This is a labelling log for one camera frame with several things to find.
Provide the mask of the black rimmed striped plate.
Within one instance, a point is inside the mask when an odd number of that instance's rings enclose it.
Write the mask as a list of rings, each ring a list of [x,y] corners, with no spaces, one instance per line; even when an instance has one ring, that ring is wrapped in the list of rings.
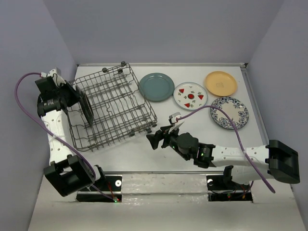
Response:
[[[76,85],[76,91],[80,95],[79,104],[81,105],[82,112],[90,127],[93,125],[94,113],[90,104],[90,101],[84,91]]]

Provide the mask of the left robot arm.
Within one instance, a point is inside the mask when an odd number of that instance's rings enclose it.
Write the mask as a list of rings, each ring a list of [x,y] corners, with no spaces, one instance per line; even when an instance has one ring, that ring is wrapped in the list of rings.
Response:
[[[68,108],[75,104],[81,106],[89,125],[93,124],[94,113],[86,93],[64,80],[58,68],[40,76],[35,82],[40,91],[37,112],[47,130],[50,147],[49,165],[43,170],[45,178],[63,197],[89,186],[103,189],[107,179],[102,168],[92,166],[78,153],[67,137],[69,127],[64,125],[69,122]]]

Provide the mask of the blue floral plate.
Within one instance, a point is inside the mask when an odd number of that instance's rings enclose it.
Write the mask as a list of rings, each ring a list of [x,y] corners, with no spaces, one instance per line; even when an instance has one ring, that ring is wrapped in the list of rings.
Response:
[[[233,121],[237,129],[243,128],[249,120],[249,112],[246,106],[238,99],[225,96],[215,99],[212,106],[223,110]],[[210,108],[210,115],[212,119],[222,128],[233,130],[231,122],[219,110]]]

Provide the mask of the white watermelon pattern plate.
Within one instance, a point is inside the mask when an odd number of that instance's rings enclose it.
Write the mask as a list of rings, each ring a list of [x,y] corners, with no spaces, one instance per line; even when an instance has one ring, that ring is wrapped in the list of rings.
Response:
[[[175,103],[182,109],[194,111],[206,105],[206,90],[194,82],[184,82],[175,87],[173,92]]]

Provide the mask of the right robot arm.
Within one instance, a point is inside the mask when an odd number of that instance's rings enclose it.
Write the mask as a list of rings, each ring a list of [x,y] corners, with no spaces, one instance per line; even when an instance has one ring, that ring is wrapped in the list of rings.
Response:
[[[161,127],[146,138],[152,149],[157,149],[162,142],[161,148],[171,147],[184,160],[192,159],[198,167],[224,167],[221,182],[228,189],[262,178],[287,184],[300,182],[298,152],[278,140],[242,151],[240,148],[200,143],[190,133],[180,134],[172,126]]]

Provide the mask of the teal blue plate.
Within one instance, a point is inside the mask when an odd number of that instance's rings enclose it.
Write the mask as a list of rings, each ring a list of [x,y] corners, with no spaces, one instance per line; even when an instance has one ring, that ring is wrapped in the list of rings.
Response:
[[[140,94],[150,102],[163,102],[173,95],[173,80],[163,73],[150,73],[139,81]]]

